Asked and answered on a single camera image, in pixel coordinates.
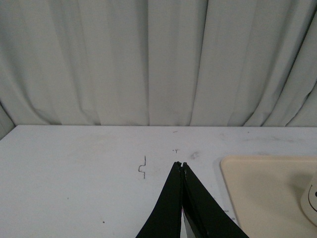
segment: curtain fold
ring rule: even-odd
[[[3,0],[0,102],[15,124],[317,126],[316,6]]]
[[[264,126],[316,125],[317,17],[307,32],[283,91]]]
[[[0,140],[14,128],[14,124],[0,105]]]
[[[191,125],[263,124],[287,80],[315,4],[210,1]]]
[[[206,0],[149,1],[150,125],[190,124],[206,12]]]

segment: table surface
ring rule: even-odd
[[[317,128],[19,125],[0,141],[0,237],[135,237],[175,161],[235,218],[224,157],[315,156],[316,141]]]

